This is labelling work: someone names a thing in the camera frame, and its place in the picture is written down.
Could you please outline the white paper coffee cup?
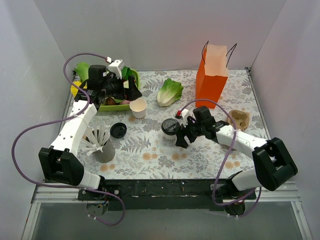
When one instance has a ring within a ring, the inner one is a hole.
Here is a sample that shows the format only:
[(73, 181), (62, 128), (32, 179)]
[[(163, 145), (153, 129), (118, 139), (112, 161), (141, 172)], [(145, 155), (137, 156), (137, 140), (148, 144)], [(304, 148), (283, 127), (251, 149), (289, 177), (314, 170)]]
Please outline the white paper coffee cup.
[(177, 140), (177, 134), (174, 132), (164, 132), (163, 136), (167, 141), (174, 141), (175, 142)]

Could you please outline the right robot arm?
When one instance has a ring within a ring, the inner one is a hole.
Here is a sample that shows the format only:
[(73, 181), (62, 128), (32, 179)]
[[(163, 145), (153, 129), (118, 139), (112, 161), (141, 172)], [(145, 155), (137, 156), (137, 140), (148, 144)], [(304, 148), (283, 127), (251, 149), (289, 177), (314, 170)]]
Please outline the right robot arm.
[(284, 142), (274, 137), (271, 140), (249, 135), (223, 120), (216, 121), (206, 106), (193, 110), (178, 110), (176, 118), (182, 125), (176, 131), (177, 147), (187, 148), (197, 137), (204, 136), (213, 142), (229, 146), (253, 160), (254, 169), (239, 171), (226, 179), (215, 192), (237, 199), (246, 190), (264, 187), (274, 191), (298, 173)]

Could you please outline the black plastic cup lid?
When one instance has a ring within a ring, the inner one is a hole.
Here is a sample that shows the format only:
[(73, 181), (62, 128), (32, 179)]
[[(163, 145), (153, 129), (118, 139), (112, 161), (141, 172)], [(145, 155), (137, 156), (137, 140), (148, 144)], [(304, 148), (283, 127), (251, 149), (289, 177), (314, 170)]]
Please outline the black plastic cup lid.
[(180, 129), (180, 123), (176, 119), (167, 118), (162, 122), (161, 129), (166, 135), (173, 136)]

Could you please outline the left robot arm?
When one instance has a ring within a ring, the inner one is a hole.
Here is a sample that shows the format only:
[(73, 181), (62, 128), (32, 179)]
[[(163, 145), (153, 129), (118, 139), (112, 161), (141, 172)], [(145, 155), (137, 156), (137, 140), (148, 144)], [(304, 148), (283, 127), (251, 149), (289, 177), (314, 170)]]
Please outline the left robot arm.
[(73, 112), (57, 138), (38, 157), (46, 180), (89, 189), (95, 200), (106, 196), (101, 177), (90, 173), (77, 158), (78, 148), (91, 119), (108, 98), (134, 101), (142, 96), (139, 77), (118, 61), (109, 66), (91, 65), (79, 85), (72, 105)]

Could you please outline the brown cardboard cup carrier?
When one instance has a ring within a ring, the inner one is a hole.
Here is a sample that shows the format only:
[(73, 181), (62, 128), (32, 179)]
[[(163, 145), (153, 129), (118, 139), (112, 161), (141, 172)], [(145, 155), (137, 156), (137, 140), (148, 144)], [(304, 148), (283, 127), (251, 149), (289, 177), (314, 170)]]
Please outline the brown cardboard cup carrier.
[(237, 130), (241, 130), (242, 132), (244, 132), (249, 127), (249, 123), (250, 123), (249, 112), (233, 109), (229, 112), (229, 115), (231, 116), (231, 118), (227, 117), (226, 121), (230, 125), (233, 125), (232, 120), (234, 120), (236, 123)]

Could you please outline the orange paper bag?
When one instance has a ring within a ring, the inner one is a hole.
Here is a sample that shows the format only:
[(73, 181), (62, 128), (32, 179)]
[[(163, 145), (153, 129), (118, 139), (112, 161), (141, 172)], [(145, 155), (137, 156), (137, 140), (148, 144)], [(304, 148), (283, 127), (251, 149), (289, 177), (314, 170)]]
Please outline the orange paper bag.
[(218, 102), (229, 77), (228, 63), (237, 47), (230, 49), (225, 45), (213, 45), (206, 42), (201, 52), (201, 62), (198, 67), (195, 82), (196, 107), (206, 106), (214, 109), (215, 104), (204, 101), (208, 99)]

